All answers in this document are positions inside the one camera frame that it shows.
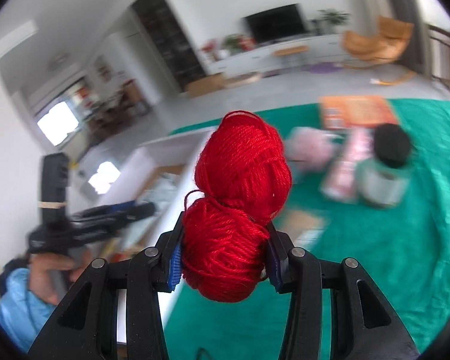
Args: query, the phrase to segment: metal screw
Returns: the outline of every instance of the metal screw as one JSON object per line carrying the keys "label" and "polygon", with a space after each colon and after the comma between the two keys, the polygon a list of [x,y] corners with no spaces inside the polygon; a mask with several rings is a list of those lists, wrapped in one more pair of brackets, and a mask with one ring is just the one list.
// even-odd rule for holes
{"label": "metal screw", "polygon": [[302,247],[294,247],[292,249],[292,254],[295,257],[303,257],[305,256],[305,249],[303,249]]}
{"label": "metal screw", "polygon": [[91,262],[91,265],[93,268],[102,268],[105,265],[105,260],[104,259],[94,259]]}
{"label": "metal screw", "polygon": [[158,254],[158,249],[154,246],[150,246],[145,249],[145,256],[155,257]]}
{"label": "metal screw", "polygon": [[352,259],[351,257],[349,257],[345,260],[345,265],[350,268],[357,268],[359,265],[359,262],[356,259]]}

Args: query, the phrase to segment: blue sleeve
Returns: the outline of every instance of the blue sleeve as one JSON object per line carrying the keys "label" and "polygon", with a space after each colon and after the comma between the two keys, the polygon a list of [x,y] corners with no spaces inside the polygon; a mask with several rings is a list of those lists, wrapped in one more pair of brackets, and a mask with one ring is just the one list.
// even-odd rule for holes
{"label": "blue sleeve", "polygon": [[0,325],[23,352],[28,352],[55,309],[28,290],[28,275],[26,268],[13,271],[0,300]]}

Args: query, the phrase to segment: white box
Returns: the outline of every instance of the white box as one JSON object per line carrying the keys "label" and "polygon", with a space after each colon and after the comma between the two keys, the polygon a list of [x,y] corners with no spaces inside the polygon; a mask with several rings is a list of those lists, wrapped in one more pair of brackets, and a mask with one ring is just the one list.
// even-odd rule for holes
{"label": "white box", "polygon": [[[199,154],[202,152],[210,135],[216,127],[207,127],[200,130],[185,132],[166,138],[156,139],[140,145],[125,162],[120,176],[112,184],[108,192],[103,195],[97,205],[116,204],[127,202],[137,198],[142,192],[143,185],[157,167],[178,166],[186,164],[178,182],[176,197],[169,207],[161,215],[157,226],[153,226],[151,233],[147,235],[147,246],[153,246],[160,235],[171,231],[180,213],[184,209],[184,200],[187,193],[197,189],[194,182],[195,165]],[[188,205],[200,197],[200,193],[194,193],[188,198]],[[176,299],[179,296],[183,281],[176,286],[171,294],[159,292],[158,300],[163,327],[173,310]],[[118,317],[116,339],[120,343],[126,343],[126,291],[120,294],[118,302]]]}

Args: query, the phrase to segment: bright window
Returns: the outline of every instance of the bright window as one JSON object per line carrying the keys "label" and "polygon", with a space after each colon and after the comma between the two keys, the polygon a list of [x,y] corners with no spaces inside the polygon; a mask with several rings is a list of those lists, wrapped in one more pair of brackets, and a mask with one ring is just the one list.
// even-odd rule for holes
{"label": "bright window", "polygon": [[67,103],[61,102],[54,105],[37,124],[50,142],[56,146],[78,127],[78,120]]}
{"label": "bright window", "polygon": [[111,162],[103,162],[98,167],[97,173],[95,173],[88,182],[99,195],[106,193],[110,187],[111,183],[120,176],[120,171]]}

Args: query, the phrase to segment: railing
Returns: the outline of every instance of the railing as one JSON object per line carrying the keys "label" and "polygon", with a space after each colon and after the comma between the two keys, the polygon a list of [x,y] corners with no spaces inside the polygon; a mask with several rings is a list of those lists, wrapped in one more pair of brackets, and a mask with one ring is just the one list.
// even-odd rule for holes
{"label": "railing", "polygon": [[428,26],[432,54],[432,76],[450,91],[450,33]]}

